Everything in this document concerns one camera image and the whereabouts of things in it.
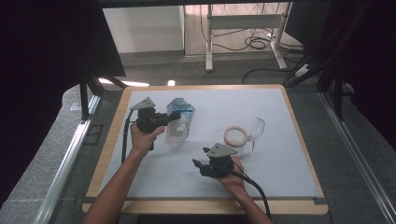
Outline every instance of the hand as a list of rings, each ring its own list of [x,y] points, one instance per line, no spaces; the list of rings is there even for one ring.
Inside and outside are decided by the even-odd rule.
[[[244,166],[242,165],[241,161],[237,156],[231,156],[231,159],[233,162],[235,162],[235,165],[233,167],[233,170],[239,174],[242,174],[242,171],[244,171]],[[236,196],[239,194],[241,191],[246,191],[245,190],[245,184],[244,180],[234,176],[234,175],[226,175],[223,178],[216,178],[221,185],[228,191],[230,192],[233,196]]]
[[[159,127],[153,133],[142,133],[137,128],[136,123],[130,126],[134,153],[143,159],[149,152],[151,144],[157,139],[157,136],[165,131],[165,127]]]

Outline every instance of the white surface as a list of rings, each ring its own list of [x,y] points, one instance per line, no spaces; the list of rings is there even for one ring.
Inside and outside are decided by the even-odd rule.
[[[201,176],[192,159],[208,161],[203,147],[213,147],[217,142],[224,144],[223,134],[228,127],[249,129],[256,117],[264,119],[266,125],[253,152],[251,143],[239,148],[245,173],[262,187],[268,198],[318,196],[281,90],[134,91],[128,108],[147,97],[155,103],[157,112],[165,113],[166,106],[177,97],[192,104],[196,112],[190,136],[184,143],[165,145],[164,133],[157,138],[154,150],[139,168],[128,197],[230,197],[216,180]],[[134,112],[131,120],[135,120],[136,115]],[[120,167],[122,129],[100,189]],[[246,187],[250,196],[260,197],[254,187],[249,184]]]
[[[104,8],[119,53],[182,50],[182,6]]]

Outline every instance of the wall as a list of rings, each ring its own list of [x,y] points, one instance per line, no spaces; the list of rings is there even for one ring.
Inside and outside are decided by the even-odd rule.
[[[182,7],[105,8],[119,53],[183,50]]]

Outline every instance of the gray floor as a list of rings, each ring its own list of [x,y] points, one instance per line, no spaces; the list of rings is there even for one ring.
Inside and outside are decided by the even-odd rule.
[[[153,60],[147,55],[140,62],[130,61],[126,55],[122,58],[127,73],[127,78],[122,79],[147,82],[152,86],[166,85],[169,79],[175,80],[177,85],[242,84],[242,76],[251,69],[277,69],[271,54],[216,57],[213,73],[205,71],[202,57],[184,58],[171,55]],[[260,71],[251,74],[246,83],[281,83],[286,74]],[[274,222],[387,223],[316,92],[317,79],[312,77],[294,88],[287,89],[287,92],[328,200],[330,212],[324,216],[275,215]],[[102,129],[101,134],[85,138],[50,223],[79,223],[84,216],[81,210],[83,198],[122,93],[121,89],[114,85],[105,85],[105,88],[89,132],[95,133],[95,129]],[[31,223],[35,219],[79,124],[80,110],[76,103],[79,103],[78,87],[64,95],[64,106],[49,135],[18,186],[3,204],[0,223]],[[364,158],[395,202],[395,150],[347,97],[343,101],[343,113],[345,125],[354,136]],[[135,223],[136,218],[134,215],[122,215],[120,223]],[[167,223],[167,219],[163,217],[160,221],[155,216],[145,219],[151,223]]]

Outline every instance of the metal frame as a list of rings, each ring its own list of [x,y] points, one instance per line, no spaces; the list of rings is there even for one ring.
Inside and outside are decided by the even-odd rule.
[[[279,43],[289,15],[290,4],[291,2],[288,2],[286,10],[282,14],[234,16],[213,16],[212,5],[207,5],[206,72],[213,71],[212,30],[225,29],[277,28],[275,40],[271,41],[270,46],[279,68],[281,70],[288,69],[280,53]]]
[[[64,159],[62,160],[62,163],[58,169],[58,172],[53,178],[52,184],[49,187],[49,191],[47,192],[47,195],[38,210],[34,223],[48,223],[50,221],[56,203],[58,202],[62,190],[64,189],[64,184],[77,157],[84,136],[90,127],[92,114],[95,111],[99,101],[99,96],[94,95],[92,97],[89,104],[88,117],[84,122],[81,122],[78,125],[75,135],[73,136],[69,148],[67,149]]]
[[[366,159],[364,159],[364,156],[361,154],[361,150],[359,149],[358,145],[350,134],[345,123],[341,121],[332,110],[332,99],[329,96],[329,93],[320,92],[319,97],[323,101],[323,104],[325,104],[325,107],[335,125],[335,128],[340,133],[344,143],[346,144],[346,148],[348,149],[352,160],[355,162],[356,166],[361,172],[361,176],[363,177],[367,187],[373,194],[375,201],[378,203],[379,209],[382,211],[385,219],[389,224],[395,224],[396,209],[391,198],[388,196],[384,187],[382,187],[381,183],[376,178]]]

